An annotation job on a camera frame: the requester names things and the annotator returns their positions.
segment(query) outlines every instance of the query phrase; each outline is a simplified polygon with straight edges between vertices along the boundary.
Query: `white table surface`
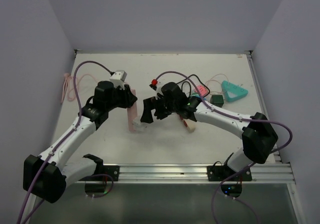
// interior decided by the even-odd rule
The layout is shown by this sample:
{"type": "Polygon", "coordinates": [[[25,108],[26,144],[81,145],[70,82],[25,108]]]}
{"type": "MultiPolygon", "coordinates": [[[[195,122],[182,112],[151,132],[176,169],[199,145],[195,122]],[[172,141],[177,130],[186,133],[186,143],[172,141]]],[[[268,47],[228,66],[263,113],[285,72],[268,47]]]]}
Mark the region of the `white table surface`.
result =
{"type": "MultiPolygon", "coordinates": [[[[223,108],[242,114],[261,112],[257,91],[244,54],[78,54],[72,74],[81,62],[96,61],[111,71],[125,70],[126,82],[136,90],[138,114],[143,111],[143,99],[155,95],[149,87],[151,80],[165,71],[178,71],[185,75],[197,74],[206,82],[216,74],[223,73],[229,81],[248,90],[245,98],[225,102],[223,108]]],[[[99,81],[109,80],[109,73],[95,64],[85,64],[78,71],[78,77],[92,74],[99,81]]],[[[160,81],[180,81],[182,77],[166,74],[160,81]]],[[[222,82],[225,77],[216,77],[222,82]]],[[[93,95],[96,82],[86,76],[80,84],[82,106],[93,95]]],[[[211,91],[221,91],[218,83],[209,85],[211,91]]],[[[78,113],[77,101],[64,100],[55,130],[55,141],[72,124],[78,113]]],[[[109,113],[108,120],[91,135],[74,153],[75,161],[85,154],[93,154],[105,163],[115,164],[208,164],[224,162],[232,153],[242,147],[242,140],[215,126],[196,123],[196,130],[188,133],[178,116],[173,114],[163,120],[155,120],[144,132],[131,133],[128,129],[127,111],[117,108],[109,113]]],[[[270,155],[268,163],[274,163],[270,155]]]]}

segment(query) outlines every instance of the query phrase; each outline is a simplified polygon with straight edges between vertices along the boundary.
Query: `glass panel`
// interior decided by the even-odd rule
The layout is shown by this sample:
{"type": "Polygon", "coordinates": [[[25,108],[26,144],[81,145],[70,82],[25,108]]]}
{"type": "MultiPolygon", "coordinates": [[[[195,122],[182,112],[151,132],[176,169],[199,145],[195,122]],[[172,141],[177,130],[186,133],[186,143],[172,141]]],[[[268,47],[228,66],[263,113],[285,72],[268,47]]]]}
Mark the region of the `glass panel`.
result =
{"type": "MultiPolygon", "coordinates": [[[[84,184],[70,186],[54,204],[45,202],[30,224],[212,224],[211,196],[216,184],[119,184],[110,194],[86,198],[84,184]]],[[[239,197],[251,205],[263,224],[297,224],[286,184],[247,184],[239,197]]],[[[243,204],[215,200],[223,224],[255,224],[243,204]]]]}

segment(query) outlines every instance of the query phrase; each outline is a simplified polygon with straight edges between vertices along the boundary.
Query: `dark green block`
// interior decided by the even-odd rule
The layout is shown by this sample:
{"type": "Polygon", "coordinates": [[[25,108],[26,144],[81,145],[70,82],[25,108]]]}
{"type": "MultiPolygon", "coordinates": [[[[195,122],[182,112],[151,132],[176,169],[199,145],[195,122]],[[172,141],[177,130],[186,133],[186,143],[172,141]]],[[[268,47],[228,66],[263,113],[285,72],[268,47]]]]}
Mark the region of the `dark green block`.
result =
{"type": "Polygon", "coordinates": [[[222,106],[224,105],[224,96],[223,95],[212,95],[210,98],[210,103],[222,108],[222,106]]]}

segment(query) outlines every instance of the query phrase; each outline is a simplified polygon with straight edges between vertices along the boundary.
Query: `white wall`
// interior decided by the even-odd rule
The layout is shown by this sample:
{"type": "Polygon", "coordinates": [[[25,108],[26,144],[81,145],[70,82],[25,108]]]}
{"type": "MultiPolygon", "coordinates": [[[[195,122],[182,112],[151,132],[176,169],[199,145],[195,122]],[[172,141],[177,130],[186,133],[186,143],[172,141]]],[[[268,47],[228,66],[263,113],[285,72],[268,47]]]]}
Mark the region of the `white wall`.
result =
{"type": "Polygon", "coordinates": [[[0,0],[0,223],[16,223],[23,164],[48,143],[73,49],[48,0],[0,0]]]}
{"type": "Polygon", "coordinates": [[[109,52],[253,50],[281,0],[49,0],[72,46],[109,52]]]}
{"type": "Polygon", "coordinates": [[[270,118],[293,130],[282,156],[311,224],[320,223],[319,53],[320,0],[283,0],[253,52],[270,118]]]}

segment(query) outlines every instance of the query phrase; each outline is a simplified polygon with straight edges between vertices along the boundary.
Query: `robotic arm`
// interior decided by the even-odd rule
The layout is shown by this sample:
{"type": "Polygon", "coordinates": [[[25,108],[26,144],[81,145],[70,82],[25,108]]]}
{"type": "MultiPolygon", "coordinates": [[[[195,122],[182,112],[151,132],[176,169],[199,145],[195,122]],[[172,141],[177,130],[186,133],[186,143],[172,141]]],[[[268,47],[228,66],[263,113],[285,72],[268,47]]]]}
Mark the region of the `robotic arm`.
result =
{"type": "Polygon", "coordinates": [[[176,113],[184,119],[214,125],[242,139],[243,148],[232,153],[222,168],[215,171],[222,178],[237,173],[253,162],[264,164],[278,140],[270,123],[242,121],[242,119],[267,120],[262,113],[240,114],[206,102],[211,107],[209,109],[199,97],[187,97],[174,82],[166,83],[163,86],[156,84],[150,86],[156,91],[156,96],[143,100],[143,114],[140,119],[142,123],[150,124],[153,122],[152,110],[155,110],[154,116],[160,120],[176,113]],[[227,115],[238,117],[239,120],[227,117],[227,115]]]}
{"type": "Polygon", "coordinates": [[[137,101],[129,85],[124,82],[126,76],[125,71],[117,70],[109,81],[100,81],[94,90],[94,96],[91,96],[81,109],[79,125],[76,127],[77,117],[69,129],[47,150],[39,156],[30,155],[24,161],[23,189],[26,191],[29,189],[36,173],[49,155],[51,158],[31,193],[50,203],[56,202],[72,183],[93,174],[103,173],[103,160],[96,156],[87,154],[75,163],[67,163],[67,161],[81,143],[108,119],[111,110],[130,108],[137,101]],[[74,130],[72,134],[55,149],[71,130],[74,130]]]}

